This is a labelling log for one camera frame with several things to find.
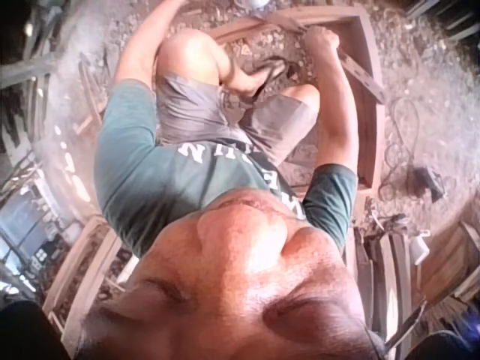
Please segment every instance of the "foot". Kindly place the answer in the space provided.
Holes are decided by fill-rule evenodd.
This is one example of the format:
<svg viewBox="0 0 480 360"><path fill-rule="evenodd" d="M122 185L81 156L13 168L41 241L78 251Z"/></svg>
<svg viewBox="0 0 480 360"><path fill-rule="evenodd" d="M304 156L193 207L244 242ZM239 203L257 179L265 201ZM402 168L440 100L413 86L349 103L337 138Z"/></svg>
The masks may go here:
<svg viewBox="0 0 480 360"><path fill-rule="evenodd" d="M276 79L286 69L287 64L283 59L266 61L265 64L248 76L248 81L244 88L241 91L238 91L238 95L245 98L252 98L257 94L260 87L264 86L267 82Z"/></svg>

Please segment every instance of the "bare skin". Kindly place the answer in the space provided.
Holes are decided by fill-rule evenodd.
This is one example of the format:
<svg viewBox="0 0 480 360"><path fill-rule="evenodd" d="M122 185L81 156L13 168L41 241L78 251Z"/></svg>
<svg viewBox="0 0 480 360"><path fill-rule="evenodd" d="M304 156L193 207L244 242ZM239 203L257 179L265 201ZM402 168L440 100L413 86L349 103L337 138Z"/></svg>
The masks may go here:
<svg viewBox="0 0 480 360"><path fill-rule="evenodd" d="M183 2L164 0L140 26L117 82L152 87L160 47L157 76L171 71L254 92L261 76L236 68L200 31L164 41ZM338 37L312 28L305 40L320 91L301 85L283 94L316 111L322 94L318 164L356 171L356 110L335 51ZM127 292L87 327L115 359L377 359L358 287L335 243L269 192L253 189L230 191L171 223L140 260Z"/></svg>

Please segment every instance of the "shorts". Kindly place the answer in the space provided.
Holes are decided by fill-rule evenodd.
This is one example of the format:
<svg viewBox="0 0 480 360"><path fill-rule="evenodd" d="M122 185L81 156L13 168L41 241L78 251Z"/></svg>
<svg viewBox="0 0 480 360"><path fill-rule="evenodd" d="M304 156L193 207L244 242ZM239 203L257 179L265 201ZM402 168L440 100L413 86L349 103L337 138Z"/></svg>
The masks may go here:
<svg viewBox="0 0 480 360"><path fill-rule="evenodd" d="M255 145L280 165L317 123L318 112L292 97L276 94L245 111L231 125L221 109L222 88L174 73L157 83L160 141L179 144L228 139Z"/></svg>

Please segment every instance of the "green t-shirt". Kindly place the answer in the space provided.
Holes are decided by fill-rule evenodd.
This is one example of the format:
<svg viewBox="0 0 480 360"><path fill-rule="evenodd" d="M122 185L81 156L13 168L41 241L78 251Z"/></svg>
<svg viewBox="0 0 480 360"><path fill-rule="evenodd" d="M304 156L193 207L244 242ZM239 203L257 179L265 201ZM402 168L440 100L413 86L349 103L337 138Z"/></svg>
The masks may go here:
<svg viewBox="0 0 480 360"><path fill-rule="evenodd" d="M141 257L168 224L234 188L270 190L298 218L343 246L356 192L344 166L316 170L303 202L256 147L229 139L156 145L155 96L141 82L113 89L95 155L98 204L109 225Z"/></svg>

